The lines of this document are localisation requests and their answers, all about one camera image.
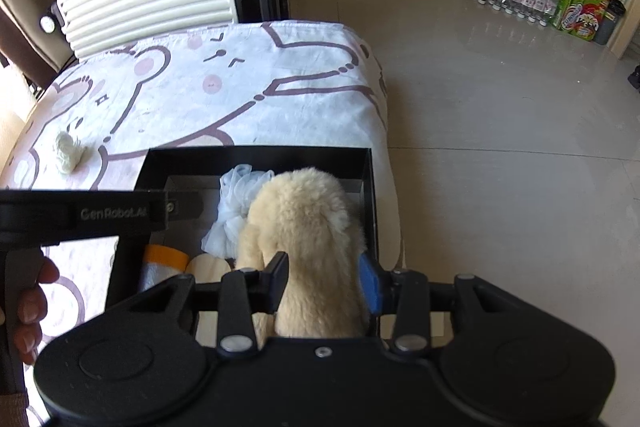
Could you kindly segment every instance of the gray bin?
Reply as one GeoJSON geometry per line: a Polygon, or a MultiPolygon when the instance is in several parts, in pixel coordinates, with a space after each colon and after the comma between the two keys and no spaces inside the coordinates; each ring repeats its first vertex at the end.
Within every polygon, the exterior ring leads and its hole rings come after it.
{"type": "Polygon", "coordinates": [[[593,42],[601,46],[606,45],[625,13],[625,6],[619,0],[610,0],[593,42]]]}

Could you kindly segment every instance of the beige stuffed animal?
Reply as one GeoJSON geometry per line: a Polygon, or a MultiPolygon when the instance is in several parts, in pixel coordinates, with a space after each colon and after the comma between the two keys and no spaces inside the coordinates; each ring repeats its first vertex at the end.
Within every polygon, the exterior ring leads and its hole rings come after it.
{"type": "Polygon", "coordinates": [[[352,203],[333,176],[285,172],[264,184],[240,233],[236,268],[264,269],[289,254],[289,282],[278,312],[255,314],[258,343],[268,336],[358,337],[368,314],[358,281],[364,237],[352,203]]]}

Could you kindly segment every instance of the black box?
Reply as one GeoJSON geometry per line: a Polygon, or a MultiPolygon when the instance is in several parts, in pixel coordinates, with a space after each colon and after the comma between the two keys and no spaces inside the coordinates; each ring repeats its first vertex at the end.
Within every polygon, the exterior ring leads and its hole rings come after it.
{"type": "Polygon", "coordinates": [[[154,243],[182,250],[190,257],[202,253],[200,242],[217,219],[220,176],[240,164],[276,174],[315,167],[340,180],[360,206],[367,251],[378,259],[376,197],[370,149],[298,146],[224,146],[152,149],[135,188],[198,190],[205,210],[198,220],[171,221],[165,232],[122,237],[118,242],[107,292],[107,308],[138,291],[145,245],[154,243]]]}

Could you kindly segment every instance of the tiled floor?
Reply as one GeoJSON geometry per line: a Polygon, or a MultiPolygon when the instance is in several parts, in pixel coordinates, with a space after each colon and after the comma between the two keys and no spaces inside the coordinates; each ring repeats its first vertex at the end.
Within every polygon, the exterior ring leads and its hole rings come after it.
{"type": "Polygon", "coordinates": [[[372,46],[407,262],[474,272],[600,339],[640,417],[640,95],[606,48],[474,0],[292,0],[372,46]]]}

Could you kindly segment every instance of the bed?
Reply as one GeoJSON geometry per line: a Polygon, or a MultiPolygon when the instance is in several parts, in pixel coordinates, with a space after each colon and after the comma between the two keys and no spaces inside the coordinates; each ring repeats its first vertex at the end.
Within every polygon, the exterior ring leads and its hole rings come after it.
{"type": "MultiPolygon", "coordinates": [[[[9,157],[6,188],[130,190],[158,146],[306,145],[372,150],[380,263],[399,259],[398,202],[386,149],[386,87],[369,46],[341,24],[271,22],[195,28],[132,42],[64,71],[9,157]],[[52,144],[86,146],[64,176],[52,144]]],[[[116,238],[46,248],[44,343],[104,310],[116,238]]],[[[30,422],[46,415],[33,386],[30,422]]]]}

